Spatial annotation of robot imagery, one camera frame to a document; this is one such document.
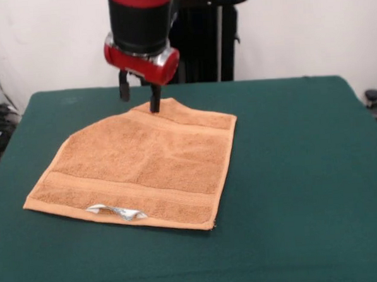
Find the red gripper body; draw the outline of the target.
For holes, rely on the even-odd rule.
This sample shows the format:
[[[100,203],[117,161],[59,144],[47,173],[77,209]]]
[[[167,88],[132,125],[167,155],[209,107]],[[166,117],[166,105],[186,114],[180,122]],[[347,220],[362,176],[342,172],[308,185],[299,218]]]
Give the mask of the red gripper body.
[[[166,85],[174,77],[180,59],[179,51],[172,47],[157,56],[136,57],[124,54],[109,44],[104,44],[104,56],[110,65],[160,86]]]

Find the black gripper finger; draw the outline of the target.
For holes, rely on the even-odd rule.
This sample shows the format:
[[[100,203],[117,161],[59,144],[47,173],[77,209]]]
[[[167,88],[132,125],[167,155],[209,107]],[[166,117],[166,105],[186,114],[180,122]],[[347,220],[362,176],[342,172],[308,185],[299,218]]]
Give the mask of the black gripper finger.
[[[129,83],[127,80],[128,72],[125,70],[120,70],[119,72],[119,94],[121,100],[124,102],[128,102],[130,99],[129,94]]]
[[[151,97],[150,97],[150,112],[160,112],[160,100],[161,100],[161,86],[155,83],[150,84]]]

